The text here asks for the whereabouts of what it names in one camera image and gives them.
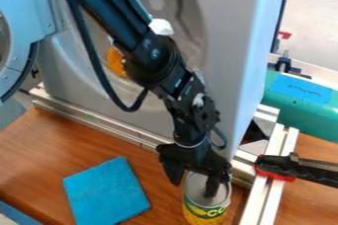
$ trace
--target cable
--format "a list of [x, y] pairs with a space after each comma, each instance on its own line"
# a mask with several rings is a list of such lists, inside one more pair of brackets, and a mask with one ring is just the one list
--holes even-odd
[[66, 0], [69, 8], [74, 16], [77, 28], [79, 30], [79, 33], [82, 37], [83, 43], [85, 45], [85, 48], [88, 52], [89, 59], [92, 63], [93, 69], [95, 71], [95, 74], [97, 78], [99, 79], [103, 89], [106, 91], [108, 96], [111, 98], [111, 100], [123, 111], [125, 112], [135, 112], [137, 111], [140, 106], [142, 105], [145, 97], [147, 96], [148, 90], [146, 88], [143, 89], [143, 91], [138, 95], [137, 99], [133, 103], [132, 106], [127, 107], [124, 102], [119, 98], [117, 93], [114, 91], [113, 87], [111, 86], [106, 73], [101, 65], [100, 58], [98, 56], [98, 53], [95, 49], [94, 43], [92, 42], [92, 39], [90, 38], [86, 22], [83, 19], [79, 4], [76, 0]]
[[211, 132], [209, 133], [209, 141], [210, 141], [210, 144], [212, 147], [215, 147], [217, 150], [222, 150], [222, 149], [225, 149], [226, 148], [226, 145], [227, 145], [227, 138], [225, 137], [225, 135], [222, 133], [222, 131], [219, 130], [218, 127], [214, 126], [212, 131], [223, 141], [223, 144], [222, 145], [217, 145], [217, 144], [214, 144], [212, 141], [211, 141]]

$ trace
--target black cable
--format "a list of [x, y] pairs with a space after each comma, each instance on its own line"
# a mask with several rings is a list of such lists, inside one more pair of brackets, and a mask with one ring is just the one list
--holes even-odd
[[77, 28], [79, 30], [79, 33], [82, 37], [83, 43], [85, 45], [85, 48], [88, 52], [89, 59], [92, 63], [93, 69], [95, 71], [95, 74], [97, 78], [99, 79], [103, 89], [106, 91], [108, 96], [111, 98], [111, 100], [123, 111], [125, 112], [135, 112], [137, 111], [140, 106], [142, 105], [148, 90], [146, 88], [143, 89], [143, 91], [138, 95], [136, 101], [133, 103], [132, 106], [127, 107], [124, 102], [119, 98], [117, 93], [114, 91], [113, 87], [111, 86], [106, 73], [101, 65], [100, 58], [98, 56], [98, 53], [95, 49], [94, 43], [92, 42], [92, 39], [89, 35], [86, 22], [83, 19], [79, 4], [76, 0], [66, 0], [69, 8], [74, 16], [75, 23], [77, 25]]

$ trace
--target teal object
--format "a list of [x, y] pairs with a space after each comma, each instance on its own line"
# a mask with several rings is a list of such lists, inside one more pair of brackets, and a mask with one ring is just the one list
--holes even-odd
[[268, 70], [262, 104], [280, 109], [278, 122], [338, 143], [338, 92]]
[[150, 208], [127, 159], [120, 157], [63, 180], [78, 225], [112, 225]]

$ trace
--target blue tape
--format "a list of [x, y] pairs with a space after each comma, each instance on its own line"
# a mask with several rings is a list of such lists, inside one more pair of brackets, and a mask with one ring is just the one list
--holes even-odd
[[332, 94], [330, 88], [286, 75], [280, 75], [269, 91], [320, 106], [328, 104]]

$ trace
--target blue foam pad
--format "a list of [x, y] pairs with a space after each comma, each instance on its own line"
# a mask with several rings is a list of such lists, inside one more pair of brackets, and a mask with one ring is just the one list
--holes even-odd
[[280, 75], [269, 91], [320, 106], [328, 104], [332, 94], [332, 90], [327, 87], [286, 75]]
[[63, 185], [78, 225], [117, 224], [150, 207], [126, 158], [65, 178]]

